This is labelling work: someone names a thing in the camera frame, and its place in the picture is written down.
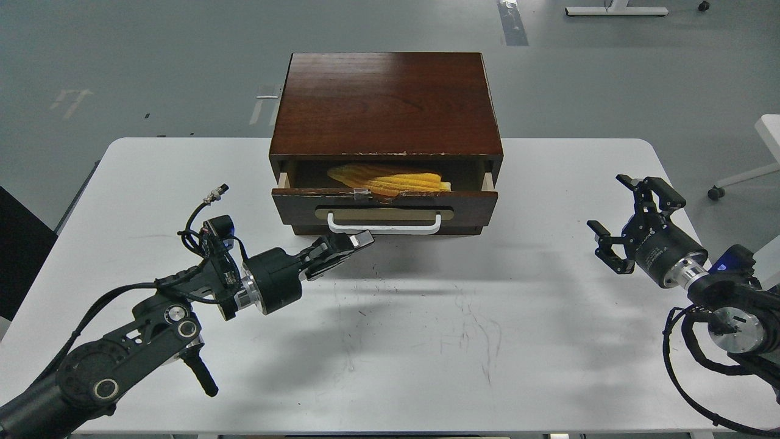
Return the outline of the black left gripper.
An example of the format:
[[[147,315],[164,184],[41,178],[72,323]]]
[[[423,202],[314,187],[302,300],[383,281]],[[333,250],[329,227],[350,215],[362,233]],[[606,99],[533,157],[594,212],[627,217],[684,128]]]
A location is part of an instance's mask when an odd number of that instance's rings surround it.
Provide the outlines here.
[[[302,271],[308,281],[313,281],[373,242],[368,230],[357,234],[329,232],[294,255],[271,248],[245,259],[243,271],[249,291],[256,295],[253,301],[265,316],[297,302],[303,297]]]

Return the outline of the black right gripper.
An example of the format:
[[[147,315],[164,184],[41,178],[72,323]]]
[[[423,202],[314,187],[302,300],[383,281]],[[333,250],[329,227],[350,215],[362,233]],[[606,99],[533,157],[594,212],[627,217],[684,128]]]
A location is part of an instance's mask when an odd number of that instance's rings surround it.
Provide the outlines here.
[[[601,222],[588,220],[597,242],[597,258],[618,274],[633,273],[638,265],[662,288],[679,285],[673,272],[681,269],[682,261],[704,265],[707,250],[669,219],[673,212],[686,207],[686,199],[679,192],[660,177],[635,179],[618,174],[616,181],[633,193],[634,215],[621,236],[612,236]],[[622,245],[625,258],[617,255],[616,245]]]

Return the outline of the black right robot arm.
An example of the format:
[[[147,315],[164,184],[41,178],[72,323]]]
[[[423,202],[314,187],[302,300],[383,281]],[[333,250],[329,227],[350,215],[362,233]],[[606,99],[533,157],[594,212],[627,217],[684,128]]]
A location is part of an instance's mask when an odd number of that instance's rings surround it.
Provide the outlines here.
[[[699,364],[727,376],[754,375],[778,389],[778,294],[755,278],[753,253],[735,244],[710,268],[699,242],[672,222],[686,200],[660,177],[617,181],[633,194],[618,236],[590,220],[594,254],[618,274],[640,267],[661,288],[682,287],[694,306],[683,331]]]

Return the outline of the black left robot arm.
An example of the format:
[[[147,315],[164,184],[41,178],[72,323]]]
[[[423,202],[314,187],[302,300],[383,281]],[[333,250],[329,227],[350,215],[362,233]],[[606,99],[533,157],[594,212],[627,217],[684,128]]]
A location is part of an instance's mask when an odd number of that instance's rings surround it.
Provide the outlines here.
[[[209,192],[178,232],[183,246],[200,262],[153,282],[115,287],[98,298],[36,380],[2,406],[3,438],[65,438],[89,420],[114,414],[128,390],[176,360],[214,397],[218,386],[200,356],[202,325],[193,304],[217,306],[225,320],[252,305],[268,315],[301,299],[303,280],[317,279],[374,242],[367,230],[329,232],[295,255],[272,248],[249,257],[230,216],[192,227],[195,217],[226,191],[223,184]],[[110,302],[141,289],[154,293],[133,307],[131,322],[76,346],[86,326]]]

